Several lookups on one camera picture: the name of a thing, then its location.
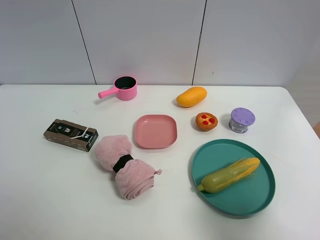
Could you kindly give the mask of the toy corn cob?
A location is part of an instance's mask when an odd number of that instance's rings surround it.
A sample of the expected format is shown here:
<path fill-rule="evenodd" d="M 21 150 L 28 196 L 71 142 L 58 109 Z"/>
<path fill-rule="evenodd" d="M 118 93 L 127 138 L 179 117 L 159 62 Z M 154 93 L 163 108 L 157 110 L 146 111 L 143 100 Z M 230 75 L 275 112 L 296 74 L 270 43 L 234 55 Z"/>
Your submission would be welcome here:
<path fill-rule="evenodd" d="M 260 166 L 257 157 L 241 159 L 205 176 L 196 187 L 199 192 L 215 194 L 252 175 Z"/>

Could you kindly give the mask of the brown capsule box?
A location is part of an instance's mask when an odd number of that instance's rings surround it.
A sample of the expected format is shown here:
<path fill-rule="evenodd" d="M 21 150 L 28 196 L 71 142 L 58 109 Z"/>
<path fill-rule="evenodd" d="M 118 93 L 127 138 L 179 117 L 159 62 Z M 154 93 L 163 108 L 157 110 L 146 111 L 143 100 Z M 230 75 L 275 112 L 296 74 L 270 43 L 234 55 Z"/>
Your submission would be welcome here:
<path fill-rule="evenodd" d="M 95 128 L 56 119 L 43 133 L 50 142 L 89 152 L 99 134 Z"/>

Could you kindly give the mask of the rolled pink towel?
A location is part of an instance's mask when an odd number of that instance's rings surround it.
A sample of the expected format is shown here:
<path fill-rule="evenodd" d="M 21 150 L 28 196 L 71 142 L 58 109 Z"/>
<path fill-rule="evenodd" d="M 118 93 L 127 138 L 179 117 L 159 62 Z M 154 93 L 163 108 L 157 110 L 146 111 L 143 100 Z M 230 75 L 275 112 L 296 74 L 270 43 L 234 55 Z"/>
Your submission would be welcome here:
<path fill-rule="evenodd" d="M 101 166 L 115 173 L 115 183 L 122 198 L 132 200 L 152 188 L 155 170 L 146 162 L 132 157 L 133 145 L 126 135 L 109 135 L 95 147 L 95 156 Z"/>

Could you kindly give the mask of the pink toy saucepan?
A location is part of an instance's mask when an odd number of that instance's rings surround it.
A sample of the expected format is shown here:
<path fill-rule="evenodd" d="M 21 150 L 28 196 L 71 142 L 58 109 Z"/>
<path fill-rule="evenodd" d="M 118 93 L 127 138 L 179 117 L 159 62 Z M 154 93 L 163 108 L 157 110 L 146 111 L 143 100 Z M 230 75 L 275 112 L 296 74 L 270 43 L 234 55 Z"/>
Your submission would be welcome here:
<path fill-rule="evenodd" d="M 131 76 L 121 76 L 113 83 L 113 88 L 98 93 L 99 99 L 116 95 L 122 101 L 129 101 L 137 96 L 137 81 Z"/>

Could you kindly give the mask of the purple lidded small jar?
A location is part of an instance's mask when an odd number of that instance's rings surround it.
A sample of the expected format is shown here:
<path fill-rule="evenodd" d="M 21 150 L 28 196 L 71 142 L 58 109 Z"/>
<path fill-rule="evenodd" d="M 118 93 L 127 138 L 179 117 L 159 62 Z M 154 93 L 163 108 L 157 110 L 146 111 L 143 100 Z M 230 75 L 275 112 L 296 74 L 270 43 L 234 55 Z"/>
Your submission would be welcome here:
<path fill-rule="evenodd" d="M 239 134 L 248 131 L 249 126 L 255 123 L 256 117 L 252 111 L 244 107 L 237 107 L 230 113 L 229 128 Z"/>

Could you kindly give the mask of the toy fruit tart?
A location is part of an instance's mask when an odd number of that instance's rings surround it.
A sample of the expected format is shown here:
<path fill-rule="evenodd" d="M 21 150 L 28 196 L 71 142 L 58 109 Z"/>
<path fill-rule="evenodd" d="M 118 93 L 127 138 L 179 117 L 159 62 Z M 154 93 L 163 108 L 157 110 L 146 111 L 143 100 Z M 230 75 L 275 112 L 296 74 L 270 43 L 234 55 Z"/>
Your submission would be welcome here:
<path fill-rule="evenodd" d="M 211 113 L 208 112 L 200 112 L 195 117 L 195 123 L 199 129 L 202 131 L 208 132 L 217 127 L 218 119 Z"/>

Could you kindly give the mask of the yellow toy mango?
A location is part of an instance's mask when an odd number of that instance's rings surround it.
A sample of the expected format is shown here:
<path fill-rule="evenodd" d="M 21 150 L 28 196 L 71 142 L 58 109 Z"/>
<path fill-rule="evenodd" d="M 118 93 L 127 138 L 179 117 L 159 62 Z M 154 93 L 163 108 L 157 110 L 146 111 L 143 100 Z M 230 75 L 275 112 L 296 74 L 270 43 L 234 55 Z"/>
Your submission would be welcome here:
<path fill-rule="evenodd" d="M 184 108 L 190 108 L 202 102 L 207 97 L 207 94 L 208 92 L 205 88 L 194 86 L 180 94 L 176 98 L 176 102 Z"/>

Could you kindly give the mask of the teal round tray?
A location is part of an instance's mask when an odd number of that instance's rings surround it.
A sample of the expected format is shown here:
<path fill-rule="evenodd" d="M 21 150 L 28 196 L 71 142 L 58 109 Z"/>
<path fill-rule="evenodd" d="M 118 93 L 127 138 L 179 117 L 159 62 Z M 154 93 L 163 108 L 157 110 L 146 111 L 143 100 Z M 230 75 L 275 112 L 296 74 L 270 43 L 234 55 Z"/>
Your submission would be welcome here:
<path fill-rule="evenodd" d="M 258 158 L 258 168 L 249 176 L 218 193 L 201 191 L 214 208 L 234 216 L 250 216 L 265 209 L 273 200 L 276 181 L 266 159 L 251 146 L 232 139 L 205 143 L 194 155 L 191 174 L 196 186 L 209 174 L 248 158 Z"/>

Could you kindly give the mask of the pink square plate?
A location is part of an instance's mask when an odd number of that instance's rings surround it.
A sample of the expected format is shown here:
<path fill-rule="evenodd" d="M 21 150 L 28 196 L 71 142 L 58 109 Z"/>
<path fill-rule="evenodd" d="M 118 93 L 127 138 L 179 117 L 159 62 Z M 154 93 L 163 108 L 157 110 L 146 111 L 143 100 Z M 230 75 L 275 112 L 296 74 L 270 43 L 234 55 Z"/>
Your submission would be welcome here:
<path fill-rule="evenodd" d="M 147 114 L 135 123 L 135 142 L 145 149 L 164 149 L 178 138 L 177 123 L 169 115 Z"/>

